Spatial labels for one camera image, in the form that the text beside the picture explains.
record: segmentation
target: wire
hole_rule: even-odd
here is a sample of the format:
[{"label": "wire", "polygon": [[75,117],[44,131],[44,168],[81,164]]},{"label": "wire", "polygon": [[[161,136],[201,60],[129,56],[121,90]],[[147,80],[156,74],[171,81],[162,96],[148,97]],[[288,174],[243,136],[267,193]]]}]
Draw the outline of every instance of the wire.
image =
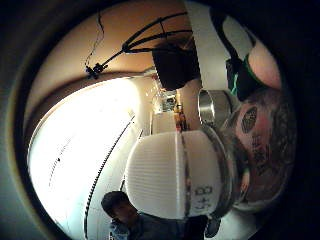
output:
[{"label": "wire", "polygon": [[91,50],[90,54],[88,55],[88,57],[86,58],[86,61],[84,63],[85,66],[89,66],[90,59],[91,59],[92,55],[96,51],[96,49],[99,46],[99,44],[101,43],[101,41],[104,39],[104,26],[101,22],[101,12],[98,12],[97,24],[99,27],[98,34],[97,34],[96,40],[93,44],[92,50]]}]

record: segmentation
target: tattooed arm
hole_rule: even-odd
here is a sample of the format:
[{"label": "tattooed arm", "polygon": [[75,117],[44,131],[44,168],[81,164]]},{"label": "tattooed arm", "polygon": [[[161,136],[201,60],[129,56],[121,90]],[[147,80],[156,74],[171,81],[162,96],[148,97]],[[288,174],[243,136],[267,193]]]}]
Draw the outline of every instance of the tattooed arm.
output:
[{"label": "tattooed arm", "polygon": [[272,89],[257,91],[225,127],[247,153],[250,185],[246,199],[267,200],[275,196],[290,174],[288,164],[294,159],[296,138],[295,119],[283,94]]}]

